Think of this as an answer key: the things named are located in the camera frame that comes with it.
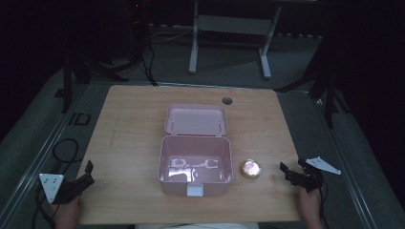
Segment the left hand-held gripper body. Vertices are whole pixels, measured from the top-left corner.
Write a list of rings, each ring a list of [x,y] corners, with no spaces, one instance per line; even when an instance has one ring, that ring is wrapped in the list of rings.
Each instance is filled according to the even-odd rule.
[[[74,184],[68,182],[63,175],[40,174],[39,179],[50,204],[67,204],[82,195],[82,192],[77,191]]]

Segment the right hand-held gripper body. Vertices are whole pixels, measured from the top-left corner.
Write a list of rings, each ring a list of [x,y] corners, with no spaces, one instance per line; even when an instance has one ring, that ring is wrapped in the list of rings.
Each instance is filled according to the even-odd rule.
[[[330,165],[320,156],[309,159],[299,158],[298,164],[302,167],[303,173],[298,175],[296,184],[304,187],[308,193],[323,186],[324,177],[322,172],[335,175],[342,174],[339,169]]]

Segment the round gold tin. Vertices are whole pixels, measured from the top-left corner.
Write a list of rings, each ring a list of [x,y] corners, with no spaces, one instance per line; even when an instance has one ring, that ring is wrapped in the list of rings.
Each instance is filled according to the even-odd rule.
[[[261,165],[254,159],[247,159],[241,163],[241,175],[249,180],[257,179],[262,173]]]

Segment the pink hinged storage box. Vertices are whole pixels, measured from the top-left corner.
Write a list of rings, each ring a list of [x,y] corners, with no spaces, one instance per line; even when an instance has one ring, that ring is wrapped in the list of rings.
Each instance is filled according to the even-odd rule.
[[[225,109],[172,104],[165,118],[158,179],[169,196],[221,196],[233,178]]]

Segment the person's left hand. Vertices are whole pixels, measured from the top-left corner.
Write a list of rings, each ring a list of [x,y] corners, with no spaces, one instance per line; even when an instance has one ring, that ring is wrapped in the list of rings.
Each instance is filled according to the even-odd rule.
[[[67,204],[51,204],[55,229],[76,229],[80,215],[80,197]]]

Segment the person's right hand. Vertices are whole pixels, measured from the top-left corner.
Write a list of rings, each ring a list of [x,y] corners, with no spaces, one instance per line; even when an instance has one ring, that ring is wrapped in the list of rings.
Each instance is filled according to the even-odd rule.
[[[299,212],[308,229],[324,229],[320,217],[321,197],[318,190],[309,193],[305,188],[299,189]]]

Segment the black tripod stand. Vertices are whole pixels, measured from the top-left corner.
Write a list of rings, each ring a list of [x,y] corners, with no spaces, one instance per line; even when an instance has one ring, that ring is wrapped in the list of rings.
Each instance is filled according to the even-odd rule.
[[[60,94],[63,113],[73,101],[72,74],[82,84],[91,81],[90,69],[112,80],[127,82],[118,73],[140,61],[147,35],[145,20],[132,16],[89,17],[63,29],[59,42],[64,72]]]
[[[330,128],[332,124],[332,113],[335,98],[335,89],[338,78],[345,64],[345,33],[340,19],[335,18],[322,38],[317,50],[310,60],[304,75],[281,88],[274,89],[274,92],[287,93],[310,81],[313,82],[309,90],[309,96],[313,99],[320,99],[326,95],[324,118]]]

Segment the person's white clothing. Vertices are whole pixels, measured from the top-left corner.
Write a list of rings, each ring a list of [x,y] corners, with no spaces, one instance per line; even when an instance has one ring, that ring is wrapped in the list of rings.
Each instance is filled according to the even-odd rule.
[[[257,222],[244,223],[191,223],[191,224],[137,224],[135,229],[260,229]]]

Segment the white metal stand frame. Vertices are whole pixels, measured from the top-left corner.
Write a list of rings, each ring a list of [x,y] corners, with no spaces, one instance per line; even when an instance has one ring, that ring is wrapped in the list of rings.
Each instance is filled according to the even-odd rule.
[[[199,13],[199,0],[194,0],[193,41],[188,72],[195,73],[197,71],[199,54],[198,36],[200,31],[253,34],[263,35],[266,38],[265,44],[259,50],[259,57],[263,77],[265,79],[270,79],[272,74],[267,59],[267,53],[275,33],[281,11],[282,8],[277,7],[271,20],[207,15]]]

